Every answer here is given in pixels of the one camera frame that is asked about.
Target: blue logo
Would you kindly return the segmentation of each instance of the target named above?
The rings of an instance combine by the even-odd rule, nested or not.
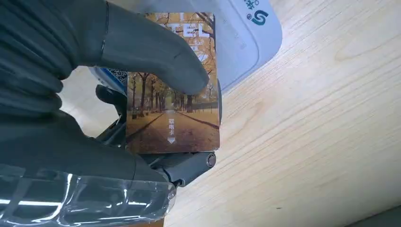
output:
[[[264,25],[266,23],[266,17],[268,15],[269,14],[266,13],[265,11],[258,10],[255,12],[255,14],[254,14],[255,18],[252,18],[252,22],[254,22],[257,25]]]

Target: metal bolt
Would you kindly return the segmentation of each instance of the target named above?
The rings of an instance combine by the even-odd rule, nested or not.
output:
[[[216,156],[214,154],[209,154],[206,161],[206,165],[212,168],[216,164]]]

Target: wooden table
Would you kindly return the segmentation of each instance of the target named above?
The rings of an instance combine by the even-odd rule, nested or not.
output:
[[[163,222],[163,220],[159,220],[151,224],[132,225],[127,227],[163,227]]]
[[[167,227],[335,227],[401,203],[401,1],[270,0],[277,56],[224,96]]]

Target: white arrow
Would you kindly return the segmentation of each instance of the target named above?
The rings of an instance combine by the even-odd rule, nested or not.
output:
[[[172,138],[167,138],[167,140],[168,140],[170,143],[174,143],[174,141],[175,141],[175,137],[172,137]]]

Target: tree-lined path image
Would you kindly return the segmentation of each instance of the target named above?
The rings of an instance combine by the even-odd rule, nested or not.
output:
[[[197,95],[172,90],[156,75],[128,76],[127,149],[138,153],[202,152],[220,146],[215,17],[210,13],[147,13],[181,36],[209,76]]]

